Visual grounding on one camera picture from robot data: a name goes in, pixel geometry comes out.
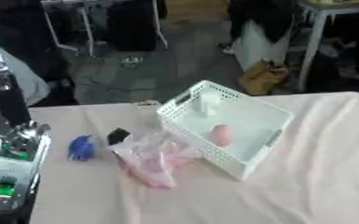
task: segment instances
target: table leg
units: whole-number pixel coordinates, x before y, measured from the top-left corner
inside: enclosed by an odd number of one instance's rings
[[[91,31],[91,24],[89,23],[88,14],[87,14],[87,6],[83,5],[80,8],[80,13],[83,18],[83,23],[86,28],[87,36],[88,36],[88,54],[91,57],[95,56],[95,40],[94,35]]]
[[[299,74],[299,91],[301,92],[305,91],[306,79],[310,67],[312,65],[314,55],[317,53],[317,50],[319,49],[326,20],[327,20],[327,13],[323,11],[317,13],[313,25],[312,35],[310,36],[309,44],[307,46],[305,59],[302,63],[302,68]]]
[[[155,22],[155,29],[158,34],[158,37],[162,41],[163,45],[165,46],[165,49],[168,49],[169,44],[167,40],[165,39],[165,36],[162,33],[161,27],[160,27],[160,20],[159,20],[159,11],[157,6],[157,0],[151,0],[152,1],[152,7],[153,7],[153,16],[154,16],[154,22]]]
[[[62,48],[68,51],[73,51],[76,52],[76,55],[79,54],[79,49],[77,49],[76,47],[70,46],[70,45],[62,45],[57,37],[57,34],[55,33],[55,30],[53,28],[53,24],[52,21],[50,20],[49,15],[47,14],[47,12],[44,10],[45,13],[45,18],[46,18],[46,22],[47,25],[49,26],[49,30],[50,33],[52,34],[53,40],[54,40],[54,44],[58,47],[58,48]]]

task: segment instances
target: basket handle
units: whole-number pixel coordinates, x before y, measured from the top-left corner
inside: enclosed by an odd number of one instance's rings
[[[181,95],[179,95],[179,96],[177,96],[177,97],[175,98],[175,105],[178,107],[178,106],[180,106],[181,104],[183,104],[183,103],[189,101],[191,98],[192,98],[192,94],[191,94],[191,92],[188,90],[188,91],[186,91],[185,93],[183,93],[183,94],[181,94]]]
[[[268,142],[265,144],[267,147],[272,147],[272,145],[276,142],[276,140],[278,140],[278,138],[282,135],[282,130],[279,129],[275,132],[275,134],[273,134],[270,138],[270,140],[268,140]]]

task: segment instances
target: white basket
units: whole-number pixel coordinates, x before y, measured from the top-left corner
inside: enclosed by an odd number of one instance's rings
[[[206,93],[221,97],[216,115],[197,111]],[[199,148],[203,157],[238,179],[246,179],[271,151],[272,145],[292,120],[292,114],[232,89],[201,81],[158,109],[163,126]],[[226,124],[234,133],[228,147],[218,147],[209,133]]]

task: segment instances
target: blue toy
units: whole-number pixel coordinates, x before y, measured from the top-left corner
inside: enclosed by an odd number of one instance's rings
[[[79,136],[69,145],[68,157],[78,161],[88,161],[94,157],[95,145],[92,136]]]

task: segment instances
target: pink plastic bag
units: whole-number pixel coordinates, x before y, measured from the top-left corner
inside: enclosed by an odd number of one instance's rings
[[[174,168],[201,157],[194,147],[167,131],[153,131],[141,137],[130,135],[110,149],[134,176],[148,186],[160,188],[175,187]]]

